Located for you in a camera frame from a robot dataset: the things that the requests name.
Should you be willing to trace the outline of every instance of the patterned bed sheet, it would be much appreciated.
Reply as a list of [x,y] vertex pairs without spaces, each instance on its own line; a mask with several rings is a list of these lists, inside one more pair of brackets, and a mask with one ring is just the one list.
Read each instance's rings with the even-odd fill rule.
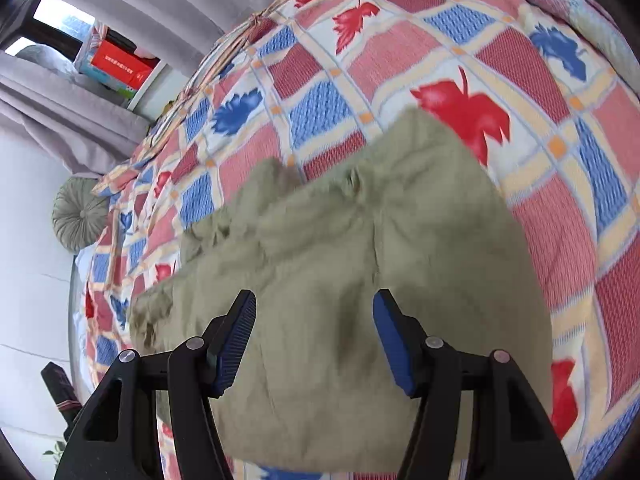
[[[524,229],[552,320],[552,422],[577,477],[592,478],[640,407],[637,61],[610,18],[592,0],[281,0],[252,23],[220,41],[95,189],[111,206],[88,280],[94,381],[130,346],[131,301],[177,270],[182,231],[257,161],[311,180],[421,106],[461,137]],[[248,27],[250,44],[213,70]],[[593,46],[603,34],[613,52]],[[284,475],[230,464],[245,479]]]

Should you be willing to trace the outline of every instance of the green plant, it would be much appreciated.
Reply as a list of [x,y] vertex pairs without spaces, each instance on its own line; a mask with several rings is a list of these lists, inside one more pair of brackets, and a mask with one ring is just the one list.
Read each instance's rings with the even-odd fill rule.
[[53,460],[56,461],[56,469],[58,468],[62,454],[65,452],[65,447],[66,444],[62,440],[57,440],[53,451],[48,450],[43,453],[43,455],[51,455],[53,457]]

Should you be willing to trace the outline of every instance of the silver screw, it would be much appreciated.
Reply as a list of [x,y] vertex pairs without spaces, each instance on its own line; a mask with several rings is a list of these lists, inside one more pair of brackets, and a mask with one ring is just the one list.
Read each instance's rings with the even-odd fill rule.
[[197,350],[198,348],[202,348],[204,345],[204,339],[201,337],[192,337],[187,341],[187,348],[189,350]]
[[437,336],[430,335],[427,339],[424,340],[427,343],[429,348],[442,348],[444,346],[444,341]]
[[494,359],[499,363],[505,364],[510,361],[511,356],[509,355],[508,352],[505,352],[504,350],[496,350],[494,352]]
[[118,359],[123,363],[128,363],[129,361],[133,361],[135,356],[136,353],[133,350],[125,350],[124,352],[120,352]]

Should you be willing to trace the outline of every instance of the red box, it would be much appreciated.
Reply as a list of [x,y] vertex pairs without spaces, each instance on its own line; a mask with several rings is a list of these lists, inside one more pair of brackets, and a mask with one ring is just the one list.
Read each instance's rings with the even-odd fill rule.
[[107,40],[102,40],[91,61],[96,68],[135,90],[140,90],[142,83],[157,63],[157,59],[148,60],[132,56]]

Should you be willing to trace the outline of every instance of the green round cushion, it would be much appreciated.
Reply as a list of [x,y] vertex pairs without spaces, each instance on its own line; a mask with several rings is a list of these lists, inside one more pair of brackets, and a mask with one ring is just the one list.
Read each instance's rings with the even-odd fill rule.
[[62,185],[53,203],[53,231],[72,253],[93,244],[106,224],[109,200],[91,194],[96,182],[72,176]]

